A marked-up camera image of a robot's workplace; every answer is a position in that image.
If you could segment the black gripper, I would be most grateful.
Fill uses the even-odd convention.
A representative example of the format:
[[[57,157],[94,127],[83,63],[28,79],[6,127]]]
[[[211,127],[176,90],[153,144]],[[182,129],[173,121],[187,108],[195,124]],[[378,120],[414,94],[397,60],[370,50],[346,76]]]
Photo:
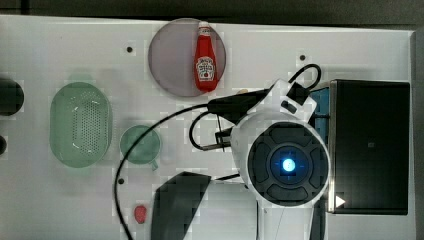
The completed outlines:
[[[263,89],[213,99],[207,103],[207,109],[210,113],[223,117],[233,124],[237,124],[268,93],[269,89]]]

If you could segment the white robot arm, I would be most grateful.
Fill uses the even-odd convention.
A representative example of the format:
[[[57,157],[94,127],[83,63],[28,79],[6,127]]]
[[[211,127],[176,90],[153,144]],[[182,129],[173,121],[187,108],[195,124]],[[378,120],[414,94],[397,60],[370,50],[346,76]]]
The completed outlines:
[[[227,145],[257,202],[258,240],[312,240],[316,203],[329,184],[326,144],[309,124],[317,103],[298,83],[209,101],[233,124]]]

